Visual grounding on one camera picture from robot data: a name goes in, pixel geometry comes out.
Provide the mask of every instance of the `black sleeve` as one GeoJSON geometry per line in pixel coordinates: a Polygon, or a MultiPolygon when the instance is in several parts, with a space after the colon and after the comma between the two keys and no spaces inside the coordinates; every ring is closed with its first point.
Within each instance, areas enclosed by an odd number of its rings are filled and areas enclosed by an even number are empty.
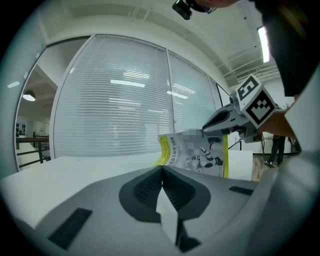
{"type": "Polygon", "coordinates": [[[262,14],[287,97],[299,95],[319,60],[317,7],[307,0],[249,0],[262,14]]]}

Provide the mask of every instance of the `leg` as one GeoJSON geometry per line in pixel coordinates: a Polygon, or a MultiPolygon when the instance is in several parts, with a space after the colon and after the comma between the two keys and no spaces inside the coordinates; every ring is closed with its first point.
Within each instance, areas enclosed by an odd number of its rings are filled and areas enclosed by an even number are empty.
{"type": "Polygon", "coordinates": [[[271,155],[269,157],[268,162],[271,163],[275,160],[275,157],[277,155],[278,149],[279,149],[279,139],[280,138],[273,138],[272,139],[272,149],[271,149],[271,155]]]}
{"type": "Polygon", "coordinates": [[[285,152],[285,142],[286,142],[286,137],[281,136],[279,138],[279,153],[278,153],[278,166],[282,163],[284,159],[284,152],[285,152]]]}

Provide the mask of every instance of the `black rectangular strip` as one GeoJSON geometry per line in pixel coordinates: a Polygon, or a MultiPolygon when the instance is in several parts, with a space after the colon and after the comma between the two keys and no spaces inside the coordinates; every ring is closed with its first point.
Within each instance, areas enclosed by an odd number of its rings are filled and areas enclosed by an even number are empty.
{"type": "Polygon", "coordinates": [[[67,250],[91,213],[91,210],[76,209],[48,239],[60,248],[67,250]]]}
{"type": "Polygon", "coordinates": [[[248,189],[248,188],[239,187],[239,186],[232,186],[232,187],[229,188],[229,190],[233,191],[233,192],[240,193],[240,194],[244,194],[244,195],[247,195],[247,196],[251,196],[252,193],[254,192],[253,189],[248,189]]]}

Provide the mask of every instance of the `black device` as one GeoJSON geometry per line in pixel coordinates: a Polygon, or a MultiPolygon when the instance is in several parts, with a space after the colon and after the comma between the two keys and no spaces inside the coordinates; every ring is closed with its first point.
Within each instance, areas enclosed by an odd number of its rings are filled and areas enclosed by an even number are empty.
{"type": "Polygon", "coordinates": [[[172,8],[185,20],[190,20],[192,16],[191,8],[200,13],[212,13],[216,8],[206,7],[199,5],[195,0],[178,0],[173,5],[172,8]]]}

